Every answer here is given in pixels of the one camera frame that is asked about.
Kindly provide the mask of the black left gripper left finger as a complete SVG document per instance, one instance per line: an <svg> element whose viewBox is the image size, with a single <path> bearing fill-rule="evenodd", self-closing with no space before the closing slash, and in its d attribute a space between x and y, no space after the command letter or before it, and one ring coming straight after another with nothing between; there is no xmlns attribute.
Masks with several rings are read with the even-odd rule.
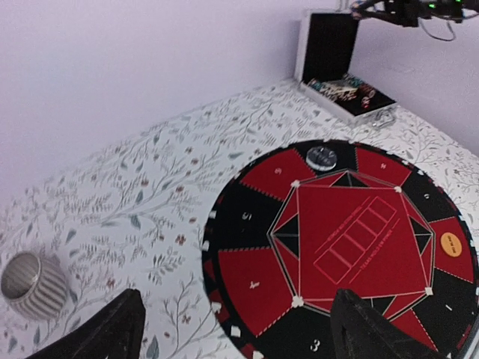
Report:
<svg viewBox="0 0 479 359"><path fill-rule="evenodd" d="M31 359L138 358L146 310L137 289L125 289L76 330Z"/></svg>

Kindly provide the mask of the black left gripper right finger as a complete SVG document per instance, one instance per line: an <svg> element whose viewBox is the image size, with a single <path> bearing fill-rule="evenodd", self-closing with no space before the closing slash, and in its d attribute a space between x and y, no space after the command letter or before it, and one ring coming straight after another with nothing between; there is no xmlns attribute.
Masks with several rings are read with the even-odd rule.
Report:
<svg viewBox="0 0 479 359"><path fill-rule="evenodd" d="M392 325L350 289L336 292L330 313L337 358L439 358L440 354Z"/></svg>

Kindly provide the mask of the orange big blind button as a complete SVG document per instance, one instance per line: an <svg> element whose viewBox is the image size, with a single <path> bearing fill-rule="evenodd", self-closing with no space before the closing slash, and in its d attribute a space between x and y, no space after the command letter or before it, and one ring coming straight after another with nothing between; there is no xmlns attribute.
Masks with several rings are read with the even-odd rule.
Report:
<svg viewBox="0 0 479 359"><path fill-rule="evenodd" d="M441 235L440 244L442 250L449 257L459 257L462 254L463 247L458 236L454 233L446 232Z"/></svg>

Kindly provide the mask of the black white dealer button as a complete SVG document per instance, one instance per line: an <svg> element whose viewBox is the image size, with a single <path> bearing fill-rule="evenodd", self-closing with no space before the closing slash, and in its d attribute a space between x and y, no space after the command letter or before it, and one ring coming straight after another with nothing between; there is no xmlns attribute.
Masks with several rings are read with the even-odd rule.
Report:
<svg viewBox="0 0 479 359"><path fill-rule="evenodd" d="M315 171L330 171L337 164L338 157L328 147L318 146L308 150L306 163Z"/></svg>

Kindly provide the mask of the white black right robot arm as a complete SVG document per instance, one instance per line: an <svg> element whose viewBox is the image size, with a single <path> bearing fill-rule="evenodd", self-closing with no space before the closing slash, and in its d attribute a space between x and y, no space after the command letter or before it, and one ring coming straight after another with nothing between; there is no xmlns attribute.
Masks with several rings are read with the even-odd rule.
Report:
<svg viewBox="0 0 479 359"><path fill-rule="evenodd" d="M478 15L478 1L355 1L350 6L355 19L378 19L402 27L417 28L420 19L443 19L461 23Z"/></svg>

